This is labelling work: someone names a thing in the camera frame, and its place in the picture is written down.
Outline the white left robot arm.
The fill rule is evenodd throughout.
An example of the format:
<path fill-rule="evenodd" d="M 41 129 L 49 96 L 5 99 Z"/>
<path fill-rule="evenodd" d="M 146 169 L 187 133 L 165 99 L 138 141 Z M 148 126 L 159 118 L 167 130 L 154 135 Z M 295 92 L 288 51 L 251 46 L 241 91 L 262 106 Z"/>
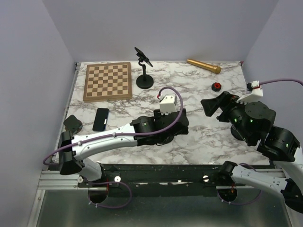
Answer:
<path fill-rule="evenodd" d="M 186 109 L 162 115 L 154 110 L 152 117 L 141 116 L 131 123 L 114 130 L 85 136 L 62 133 L 59 151 L 59 172 L 61 175 L 79 174 L 93 186 L 99 187 L 105 181 L 100 163 L 90 156 L 118 148 L 143 145 L 163 145 L 177 135 L 187 135 L 189 121 Z"/>

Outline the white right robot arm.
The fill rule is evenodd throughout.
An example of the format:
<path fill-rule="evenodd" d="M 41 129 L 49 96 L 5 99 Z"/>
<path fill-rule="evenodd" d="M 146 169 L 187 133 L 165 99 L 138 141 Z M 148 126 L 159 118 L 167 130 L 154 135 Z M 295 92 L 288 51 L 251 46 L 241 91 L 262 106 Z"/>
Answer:
<path fill-rule="evenodd" d="M 298 139 L 287 129 L 274 126 L 276 112 L 260 101 L 240 103 L 241 99 L 229 92 L 222 92 L 212 99 L 201 100 L 206 116 L 211 117 L 217 109 L 222 113 L 220 122 L 232 125 L 248 146 L 277 163 L 288 178 L 272 177 L 226 161 L 218 172 L 223 185 L 244 184 L 283 198 L 285 204 L 299 212 L 303 211 L 303 148 Z"/>

